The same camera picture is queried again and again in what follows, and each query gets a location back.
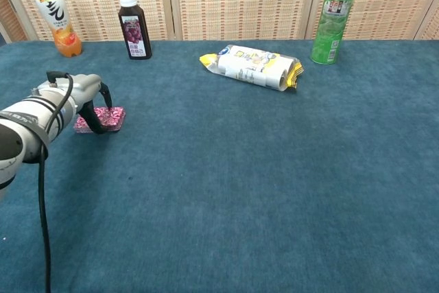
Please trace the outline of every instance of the plastic bottle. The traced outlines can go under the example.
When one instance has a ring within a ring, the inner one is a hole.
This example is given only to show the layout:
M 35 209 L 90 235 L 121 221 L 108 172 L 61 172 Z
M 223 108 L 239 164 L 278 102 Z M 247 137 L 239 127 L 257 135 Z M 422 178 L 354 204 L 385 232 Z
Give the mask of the plastic bottle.
M 80 55 L 81 40 L 73 31 L 65 1 L 35 0 L 35 2 L 41 15 L 49 24 L 58 51 L 67 57 Z
M 119 21 L 122 27 L 128 55 L 132 60 L 145 60 L 152 56 L 150 37 L 146 28 L 145 14 L 137 0 L 119 0 Z

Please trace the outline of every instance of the green chip can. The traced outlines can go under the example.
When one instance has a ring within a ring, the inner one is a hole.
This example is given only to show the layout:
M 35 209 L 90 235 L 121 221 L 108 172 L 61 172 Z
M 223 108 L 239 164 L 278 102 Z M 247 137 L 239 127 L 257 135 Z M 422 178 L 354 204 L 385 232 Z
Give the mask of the green chip can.
M 311 59 L 322 65 L 337 60 L 340 41 L 354 0 L 324 0 Z

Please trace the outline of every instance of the pink sponge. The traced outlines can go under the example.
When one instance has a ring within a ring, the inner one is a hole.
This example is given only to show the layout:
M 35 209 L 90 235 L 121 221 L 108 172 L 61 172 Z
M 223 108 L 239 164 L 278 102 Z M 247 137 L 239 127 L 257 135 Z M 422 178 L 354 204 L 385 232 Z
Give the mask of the pink sponge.
M 115 132 L 121 129 L 123 119 L 125 118 L 125 110 L 121 106 L 116 106 L 111 109 L 105 106 L 95 107 L 97 118 L 101 121 L 101 125 L 106 127 L 106 130 Z M 73 129 L 77 133 L 92 133 L 84 118 L 78 116 Z

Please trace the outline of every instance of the orange juice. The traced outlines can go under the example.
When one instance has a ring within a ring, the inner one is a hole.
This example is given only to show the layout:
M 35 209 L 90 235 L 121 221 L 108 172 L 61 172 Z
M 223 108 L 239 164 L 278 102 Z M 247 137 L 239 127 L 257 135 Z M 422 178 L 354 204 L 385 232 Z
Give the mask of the orange juice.
M 54 36 L 55 46 L 67 57 L 81 54 L 82 44 L 73 31 L 64 0 L 35 0 L 38 10 L 46 20 Z

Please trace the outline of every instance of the white bottle cap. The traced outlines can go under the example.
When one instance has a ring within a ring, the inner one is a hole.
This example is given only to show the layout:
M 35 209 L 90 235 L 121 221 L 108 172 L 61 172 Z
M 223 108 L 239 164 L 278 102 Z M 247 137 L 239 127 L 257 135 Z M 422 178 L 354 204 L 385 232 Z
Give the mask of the white bottle cap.
M 122 7 L 132 7 L 137 5 L 137 0 L 119 0 Z

